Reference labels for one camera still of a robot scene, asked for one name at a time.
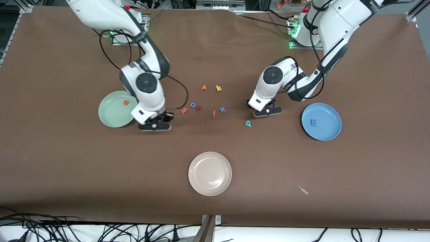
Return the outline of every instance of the white scrap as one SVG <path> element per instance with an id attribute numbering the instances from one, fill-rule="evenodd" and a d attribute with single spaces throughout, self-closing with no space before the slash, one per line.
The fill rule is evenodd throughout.
<path id="1" fill-rule="evenodd" d="M 306 190 L 305 189 L 303 189 L 303 188 L 301 188 L 300 186 L 298 186 L 300 189 L 301 189 L 301 191 L 302 192 L 304 192 L 306 195 L 308 195 L 309 193 L 308 192 L 306 192 Z"/>

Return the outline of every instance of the green plate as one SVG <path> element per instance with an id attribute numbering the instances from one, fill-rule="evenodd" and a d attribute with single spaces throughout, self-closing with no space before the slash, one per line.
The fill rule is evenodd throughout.
<path id="1" fill-rule="evenodd" d="M 122 127 L 133 120 L 131 111 L 137 106 L 136 98 L 126 91 L 116 91 L 107 95 L 98 106 L 98 117 L 106 126 Z"/>

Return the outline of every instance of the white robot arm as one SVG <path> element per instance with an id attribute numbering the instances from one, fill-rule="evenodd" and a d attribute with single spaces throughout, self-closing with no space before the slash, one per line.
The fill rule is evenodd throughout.
<path id="1" fill-rule="evenodd" d="M 111 0 L 67 0 L 85 25 L 96 29 L 121 29 L 134 36 L 144 55 L 121 68 L 120 80 L 124 88 L 138 100 L 132 115 L 141 125 L 139 129 L 169 130 L 173 119 L 166 113 L 166 99 L 160 79 L 169 73 L 168 59 L 161 53 L 147 32 L 126 8 Z"/>
<path id="2" fill-rule="evenodd" d="M 254 94 L 248 101 L 248 105 L 256 110 L 255 117 L 281 112 L 281 108 L 274 106 L 274 98 L 280 87 L 283 87 L 294 101 L 308 99 L 323 80 L 323 76 L 328 75 L 346 53 L 351 34 L 375 14 L 383 2 L 383 0 L 336 0 L 326 9 L 325 6 L 328 6 L 331 1 L 322 1 L 325 4 L 321 5 L 320 10 L 324 10 L 325 13 L 319 20 L 319 26 L 316 26 L 319 29 L 317 34 L 324 50 L 321 66 L 318 65 L 310 76 L 291 57 L 281 58 L 267 67 L 260 75 Z M 305 33 L 310 42 L 309 30 Z M 306 36 L 298 35 L 297 39 L 299 43 L 307 45 L 307 40 L 300 41 L 300 38 L 306 39 Z"/>

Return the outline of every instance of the white floor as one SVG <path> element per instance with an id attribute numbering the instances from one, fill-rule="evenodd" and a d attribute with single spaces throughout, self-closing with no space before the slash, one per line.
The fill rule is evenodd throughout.
<path id="1" fill-rule="evenodd" d="M 76 236 L 81 242 L 96 242 L 103 233 L 103 225 L 73 225 L 71 226 Z M 151 239 L 156 239 L 158 236 L 170 231 L 172 225 L 165 225 L 157 230 Z M 145 232 L 146 225 L 139 225 L 139 234 Z M 70 242 L 77 242 L 70 231 L 66 230 L 66 235 Z M 199 226 L 183 228 L 178 230 L 180 238 L 195 236 Z M 7 242 L 12 239 L 19 239 L 26 229 L 21 226 L 3 226 L 0 227 L 0 242 Z M 268 228 L 268 227 L 223 227 L 219 226 L 215 229 L 214 242 L 225 242 L 233 239 L 232 242 L 313 242 L 320 233 L 321 228 Z M 137 237 L 137 228 L 133 227 L 128 232 Z M 379 230 L 360 229 L 363 242 L 377 242 Z M 40 232 L 42 236 L 49 239 L 46 232 Z M 110 241 L 118 232 L 111 233 L 103 239 Z M 118 237 L 115 242 L 130 242 L 128 236 Z M 414 230 L 383 230 L 381 242 L 429 242 L 430 231 L 414 231 Z M 34 234 L 29 234 L 26 242 L 37 242 Z M 328 229 L 320 242 L 355 242 L 351 236 L 350 229 Z"/>

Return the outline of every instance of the gray floor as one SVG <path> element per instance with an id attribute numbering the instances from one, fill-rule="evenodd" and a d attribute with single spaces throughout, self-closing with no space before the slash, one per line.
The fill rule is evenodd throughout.
<path id="1" fill-rule="evenodd" d="M 51 6 L 67 6 L 65 0 L 47 0 L 47 5 Z M 405 13 L 409 11 L 416 3 L 395 4 L 381 9 L 378 13 Z M 7 45 L 7 41 L 15 25 L 17 13 L 0 12 L 0 53 L 3 53 Z M 430 7 L 426 8 L 417 17 L 418 30 L 426 49 L 427 57 L 430 61 Z"/>

